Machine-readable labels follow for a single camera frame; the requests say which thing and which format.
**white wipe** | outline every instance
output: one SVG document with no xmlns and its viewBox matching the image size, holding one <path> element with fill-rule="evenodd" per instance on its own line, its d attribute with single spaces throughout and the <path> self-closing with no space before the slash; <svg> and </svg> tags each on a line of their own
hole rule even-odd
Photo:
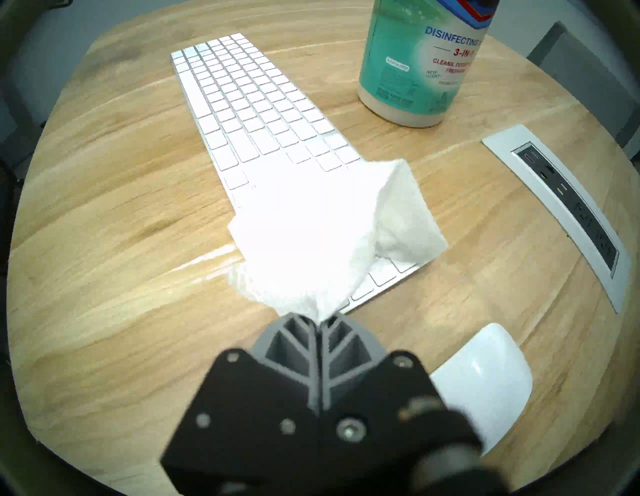
<svg viewBox="0 0 640 496">
<path fill-rule="evenodd" d="M 229 282 L 248 299 L 320 323 L 376 255 L 425 264 L 447 248 L 405 160 L 357 162 L 312 180 L 296 174 L 301 166 L 260 183 L 229 223 L 245 259 Z"/>
</svg>

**white outlet frame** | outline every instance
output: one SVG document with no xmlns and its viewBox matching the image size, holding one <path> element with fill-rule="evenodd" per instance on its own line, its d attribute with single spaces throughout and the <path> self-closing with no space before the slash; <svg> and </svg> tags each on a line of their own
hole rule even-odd
<svg viewBox="0 0 640 496">
<path fill-rule="evenodd" d="M 611 227 L 611 224 L 602 213 L 602 210 L 597 206 L 596 202 L 593 201 L 591 195 L 560 159 L 556 157 L 535 134 L 522 124 L 489 136 L 483 139 L 482 142 L 527 185 L 558 222 L 560 222 L 560 225 L 571 239 L 573 239 L 573 242 L 589 262 L 595 275 L 600 279 L 607 296 L 613 304 L 613 308 L 617 313 L 620 313 L 625 302 L 629 274 L 631 272 L 631 258 L 616 231 Z M 574 191 L 582 197 L 584 203 L 591 209 L 591 212 L 595 215 L 618 251 L 613 269 L 609 269 L 587 233 L 582 229 L 578 221 L 560 199 L 558 199 L 556 194 L 538 177 L 538 174 L 533 172 L 533 170 L 516 155 L 517 151 L 529 143 L 534 145 L 540 153 L 552 163 L 556 170 L 564 177 L 565 181 L 571 185 Z"/>
</svg>

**round table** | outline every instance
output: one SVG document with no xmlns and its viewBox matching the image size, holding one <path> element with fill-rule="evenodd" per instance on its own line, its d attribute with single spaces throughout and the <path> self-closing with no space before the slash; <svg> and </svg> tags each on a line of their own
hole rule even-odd
<svg viewBox="0 0 640 496">
<path fill-rule="evenodd" d="M 367 160 L 405 157 L 450 248 L 350 314 L 433 371 L 490 322 L 531 366 L 524 414 L 484 457 L 516 488 L 595 439 L 637 370 L 640 177 L 538 67 L 487 37 L 445 121 L 387 122 L 356 86 L 371 0 L 196 0 L 100 36 L 33 156 L 13 233 L 8 328 L 34 437 L 128 495 L 173 495 L 160 455 L 212 360 L 276 318 L 229 287 L 234 212 L 171 52 L 242 32 Z M 556 219 L 480 142 L 524 124 L 569 167 L 633 268 L 616 314 Z"/>
</svg>

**desk power outlet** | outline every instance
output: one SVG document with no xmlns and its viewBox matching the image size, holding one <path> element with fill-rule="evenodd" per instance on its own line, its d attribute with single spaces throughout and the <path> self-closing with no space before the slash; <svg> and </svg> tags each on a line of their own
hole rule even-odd
<svg viewBox="0 0 640 496">
<path fill-rule="evenodd" d="M 618 250 L 596 219 L 596 216 L 591 212 L 591 209 L 573 189 L 571 183 L 533 145 L 529 145 L 519 151 L 518 157 L 544 181 L 553 194 L 569 210 L 587 236 L 589 236 L 607 267 L 613 270 Z"/>
</svg>

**keyboard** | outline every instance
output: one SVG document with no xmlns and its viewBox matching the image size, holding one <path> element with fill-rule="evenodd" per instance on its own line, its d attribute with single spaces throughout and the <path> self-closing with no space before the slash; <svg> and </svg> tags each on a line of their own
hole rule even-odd
<svg viewBox="0 0 640 496">
<path fill-rule="evenodd" d="M 362 160 L 314 103 L 242 34 L 172 53 L 173 66 L 211 161 L 234 209 L 258 184 L 296 171 L 340 180 Z M 378 258 L 343 303 L 353 310 L 420 267 Z"/>
</svg>

